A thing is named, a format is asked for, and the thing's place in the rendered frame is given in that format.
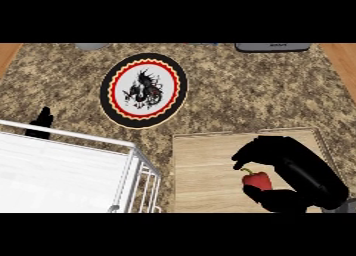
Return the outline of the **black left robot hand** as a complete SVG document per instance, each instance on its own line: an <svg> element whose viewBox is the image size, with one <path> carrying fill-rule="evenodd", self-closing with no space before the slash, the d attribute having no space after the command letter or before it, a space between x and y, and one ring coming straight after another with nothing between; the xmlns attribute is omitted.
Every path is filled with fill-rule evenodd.
<svg viewBox="0 0 356 256"><path fill-rule="evenodd" d="M31 121L31 125L50 128L51 123L53 123L53 115L50 114L50 108L44 106L36 119ZM39 130L26 129L25 135L45 139L45 140L50 139L50 133Z"/></svg>

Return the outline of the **dark grey flat appliance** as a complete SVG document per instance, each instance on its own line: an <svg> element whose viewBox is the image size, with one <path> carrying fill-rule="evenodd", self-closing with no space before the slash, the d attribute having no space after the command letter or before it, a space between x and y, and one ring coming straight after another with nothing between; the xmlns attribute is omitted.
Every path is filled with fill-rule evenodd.
<svg viewBox="0 0 356 256"><path fill-rule="evenodd" d="M246 53L296 52L310 49L310 43L236 43L234 48Z"/></svg>

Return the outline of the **grey rounded object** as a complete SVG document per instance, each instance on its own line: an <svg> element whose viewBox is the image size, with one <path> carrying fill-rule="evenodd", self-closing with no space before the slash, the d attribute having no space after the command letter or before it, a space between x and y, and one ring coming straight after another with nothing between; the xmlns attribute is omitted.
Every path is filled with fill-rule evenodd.
<svg viewBox="0 0 356 256"><path fill-rule="evenodd" d="M84 51L97 50L107 45L109 45L109 43L75 43L76 48Z"/></svg>

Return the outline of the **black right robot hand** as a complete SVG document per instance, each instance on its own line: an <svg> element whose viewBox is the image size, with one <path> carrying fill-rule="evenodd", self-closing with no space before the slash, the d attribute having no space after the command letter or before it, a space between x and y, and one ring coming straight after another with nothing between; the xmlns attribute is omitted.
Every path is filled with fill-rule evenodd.
<svg viewBox="0 0 356 256"><path fill-rule="evenodd" d="M293 138L258 136L239 148L231 160L234 170L249 162L271 165L292 187L261 191L242 184L243 193L267 211L302 214L311 206L333 210L346 201L348 187L329 164Z"/></svg>

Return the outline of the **red bell pepper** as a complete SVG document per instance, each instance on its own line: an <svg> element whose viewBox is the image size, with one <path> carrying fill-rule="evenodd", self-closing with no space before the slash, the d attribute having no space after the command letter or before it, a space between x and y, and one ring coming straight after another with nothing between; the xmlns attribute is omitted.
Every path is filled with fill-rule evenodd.
<svg viewBox="0 0 356 256"><path fill-rule="evenodd" d="M271 180L265 172L253 172L248 168L242 168L245 176L242 177L242 184L245 188L256 188L261 191L271 190Z"/></svg>

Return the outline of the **black rimmed dragon plate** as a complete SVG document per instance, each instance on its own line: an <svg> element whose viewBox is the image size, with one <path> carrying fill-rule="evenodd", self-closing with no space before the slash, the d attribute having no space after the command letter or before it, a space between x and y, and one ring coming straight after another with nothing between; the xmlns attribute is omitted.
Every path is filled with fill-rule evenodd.
<svg viewBox="0 0 356 256"><path fill-rule="evenodd" d="M178 113L189 83L177 61L159 53L138 53L110 68L100 85L100 106L122 127L146 129Z"/></svg>

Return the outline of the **pale wooden tray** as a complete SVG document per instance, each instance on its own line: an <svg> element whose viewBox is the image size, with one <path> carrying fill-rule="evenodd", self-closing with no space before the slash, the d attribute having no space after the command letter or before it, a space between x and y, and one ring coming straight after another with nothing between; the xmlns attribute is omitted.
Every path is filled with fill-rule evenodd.
<svg viewBox="0 0 356 256"><path fill-rule="evenodd" d="M242 191L246 171L233 169L231 156L258 135L292 137L333 166L317 128L264 129L256 133L175 135L172 158L175 175L174 211L181 213L267 213Z"/></svg>

